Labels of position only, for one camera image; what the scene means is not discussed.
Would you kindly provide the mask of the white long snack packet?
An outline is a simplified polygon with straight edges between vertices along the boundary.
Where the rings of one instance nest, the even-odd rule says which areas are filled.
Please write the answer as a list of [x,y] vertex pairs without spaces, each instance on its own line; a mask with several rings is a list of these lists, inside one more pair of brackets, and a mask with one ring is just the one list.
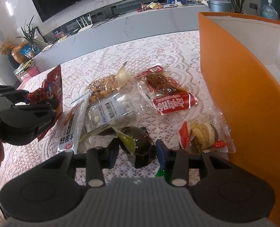
[[65,151],[77,153],[80,136],[84,127],[86,110],[88,107],[89,96],[87,95],[70,110],[66,119],[62,123],[59,133],[59,143],[57,154]]

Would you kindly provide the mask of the dark egg snack packet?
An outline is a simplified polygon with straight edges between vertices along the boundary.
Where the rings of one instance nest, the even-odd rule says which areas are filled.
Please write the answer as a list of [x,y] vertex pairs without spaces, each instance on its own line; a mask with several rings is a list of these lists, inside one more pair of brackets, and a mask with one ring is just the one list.
[[143,129],[135,126],[118,128],[111,124],[104,124],[93,131],[84,134],[80,141],[91,136],[117,135],[120,147],[127,155],[128,161],[136,169],[143,168],[156,158],[156,146],[152,138]]

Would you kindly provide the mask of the red spicy snack bag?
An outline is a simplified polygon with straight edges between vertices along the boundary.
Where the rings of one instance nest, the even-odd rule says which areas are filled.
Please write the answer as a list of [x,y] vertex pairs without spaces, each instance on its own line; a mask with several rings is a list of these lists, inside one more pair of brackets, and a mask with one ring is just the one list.
[[27,127],[30,129],[30,141],[42,140],[45,134],[56,124],[63,112],[63,84],[61,66],[48,73],[40,88],[28,96],[30,104],[27,110]]

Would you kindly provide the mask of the green sausage stick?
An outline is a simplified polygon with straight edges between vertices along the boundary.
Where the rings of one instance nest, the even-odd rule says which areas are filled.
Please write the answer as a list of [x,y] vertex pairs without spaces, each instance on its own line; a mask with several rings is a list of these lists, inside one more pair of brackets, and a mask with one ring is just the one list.
[[166,172],[162,168],[159,168],[157,173],[155,174],[155,177],[165,177],[165,176],[166,176]]

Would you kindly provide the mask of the clear sandwich cookie packet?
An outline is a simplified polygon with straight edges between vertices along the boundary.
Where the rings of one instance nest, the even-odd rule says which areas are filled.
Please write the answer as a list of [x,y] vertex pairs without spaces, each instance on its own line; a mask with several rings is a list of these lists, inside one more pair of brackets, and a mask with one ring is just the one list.
[[224,115],[218,108],[183,122],[178,131],[180,146],[190,154],[210,150],[220,154],[235,153],[235,146],[230,136]]

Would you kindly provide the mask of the clear white candy bag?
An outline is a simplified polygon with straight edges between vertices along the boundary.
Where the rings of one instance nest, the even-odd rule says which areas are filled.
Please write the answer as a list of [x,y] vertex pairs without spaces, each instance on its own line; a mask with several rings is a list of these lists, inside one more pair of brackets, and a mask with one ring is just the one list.
[[122,88],[88,105],[84,134],[104,124],[111,124],[118,128],[132,126],[137,117],[147,110],[148,103],[137,88],[133,85]]

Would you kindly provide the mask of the white lace tablecloth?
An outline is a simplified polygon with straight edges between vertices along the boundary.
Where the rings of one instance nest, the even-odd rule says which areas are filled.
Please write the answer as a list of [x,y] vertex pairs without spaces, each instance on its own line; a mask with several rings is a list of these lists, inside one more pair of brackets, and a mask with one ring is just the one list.
[[136,76],[153,66],[162,66],[198,103],[189,109],[160,115],[142,98],[134,82],[120,91],[123,105],[132,114],[118,121],[119,127],[145,127],[153,140],[161,139],[169,148],[178,146],[178,131],[184,121],[207,114],[213,101],[201,74],[200,33],[186,31],[157,35],[106,47],[61,65],[63,115],[41,141],[17,147],[5,144],[0,168],[0,191],[13,178],[48,160],[57,153],[64,120],[73,101],[82,96],[89,83],[115,74],[120,67]]

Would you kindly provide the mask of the red braised meat packet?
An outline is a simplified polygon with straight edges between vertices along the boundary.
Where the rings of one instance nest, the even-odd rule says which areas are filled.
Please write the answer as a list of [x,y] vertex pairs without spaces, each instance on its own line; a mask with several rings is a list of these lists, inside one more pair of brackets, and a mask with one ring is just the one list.
[[188,110],[198,104],[197,98],[160,65],[139,73],[135,82],[143,98],[160,115]]

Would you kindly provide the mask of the orange gourd vase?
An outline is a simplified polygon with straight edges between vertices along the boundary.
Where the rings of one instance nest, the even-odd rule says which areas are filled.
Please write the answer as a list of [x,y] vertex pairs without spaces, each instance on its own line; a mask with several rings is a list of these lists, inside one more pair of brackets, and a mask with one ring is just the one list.
[[26,46],[26,44],[16,44],[13,48],[12,48],[12,52],[11,55],[14,58],[14,60],[19,63],[19,64],[23,64],[25,62],[27,62],[29,59],[23,55],[21,53],[21,50]]

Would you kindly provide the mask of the clear peanut snack packet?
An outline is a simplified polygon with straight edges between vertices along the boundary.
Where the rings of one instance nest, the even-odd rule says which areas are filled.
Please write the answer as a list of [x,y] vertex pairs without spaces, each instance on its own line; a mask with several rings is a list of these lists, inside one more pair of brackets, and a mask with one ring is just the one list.
[[85,94],[73,101],[71,107],[76,106],[86,98],[88,98],[89,104],[91,104],[119,91],[130,80],[130,74],[126,69],[126,65],[127,62],[125,61],[116,74],[110,74],[91,82],[87,86]]

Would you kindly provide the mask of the small plant left side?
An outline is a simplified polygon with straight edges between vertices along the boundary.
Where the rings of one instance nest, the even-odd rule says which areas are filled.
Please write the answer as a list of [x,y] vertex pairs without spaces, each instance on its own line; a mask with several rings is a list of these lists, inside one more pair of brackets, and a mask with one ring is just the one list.
[[33,18],[34,15],[32,16],[28,24],[25,24],[24,27],[20,27],[22,36],[18,36],[18,38],[24,38],[32,47],[32,51],[35,53],[35,55],[37,55],[40,53],[40,47],[35,39],[35,33],[38,32],[39,34],[41,34],[41,32],[37,26],[31,27]]

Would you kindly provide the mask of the white wifi router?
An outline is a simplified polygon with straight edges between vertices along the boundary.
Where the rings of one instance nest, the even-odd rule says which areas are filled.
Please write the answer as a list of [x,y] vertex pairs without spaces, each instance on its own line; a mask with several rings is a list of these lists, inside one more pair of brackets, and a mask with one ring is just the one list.
[[84,16],[81,16],[81,17],[77,18],[76,21],[77,21],[77,23],[80,27],[79,32],[88,30],[88,29],[93,27],[93,22],[91,20],[90,14],[86,14]]

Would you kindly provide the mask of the grey white TV cabinet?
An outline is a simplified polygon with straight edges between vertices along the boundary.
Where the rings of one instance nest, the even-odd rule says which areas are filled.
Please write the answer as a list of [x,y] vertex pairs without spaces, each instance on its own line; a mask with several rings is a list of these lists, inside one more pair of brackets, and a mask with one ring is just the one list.
[[39,72],[46,71],[87,53],[137,40],[182,31],[199,29],[198,13],[209,12],[205,5],[131,12],[109,22],[99,24],[75,35],[33,58]]

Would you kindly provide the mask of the blue grey trash can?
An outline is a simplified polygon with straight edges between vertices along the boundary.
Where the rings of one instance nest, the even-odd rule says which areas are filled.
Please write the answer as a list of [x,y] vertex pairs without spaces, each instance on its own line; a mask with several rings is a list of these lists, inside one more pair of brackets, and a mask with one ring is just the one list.
[[232,3],[228,0],[208,0],[208,7],[212,12],[231,12]]

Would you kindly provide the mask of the blue water jug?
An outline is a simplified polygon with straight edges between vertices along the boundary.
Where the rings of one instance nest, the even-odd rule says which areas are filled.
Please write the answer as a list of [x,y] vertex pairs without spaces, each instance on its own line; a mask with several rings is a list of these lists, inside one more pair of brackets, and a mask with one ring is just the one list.
[[272,6],[273,0],[267,0],[267,5],[261,8],[261,15],[267,19],[273,19],[275,21],[279,20],[278,12]]

